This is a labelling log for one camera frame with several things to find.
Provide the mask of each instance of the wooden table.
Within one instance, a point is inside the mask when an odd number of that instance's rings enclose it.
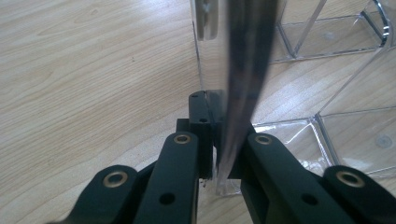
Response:
[[[254,121],[313,115],[364,57],[273,65]],[[155,161],[202,88],[182,0],[3,1],[0,64],[0,223],[61,220],[98,171]],[[251,222],[210,182],[198,221]]]

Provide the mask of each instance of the light wood floor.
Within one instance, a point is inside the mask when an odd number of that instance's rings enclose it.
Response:
[[[367,57],[273,65],[253,121],[315,114]],[[100,170],[155,161],[201,88],[190,1],[0,2],[0,223],[63,219]],[[198,221],[251,223],[211,183]]]

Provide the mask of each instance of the wood grain surface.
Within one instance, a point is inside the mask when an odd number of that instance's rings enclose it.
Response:
[[[315,114],[369,54],[274,64],[253,122]],[[1,1],[0,223],[61,220],[100,170],[155,161],[216,87],[205,66],[187,0]],[[199,223],[251,223],[241,196],[200,190]]]

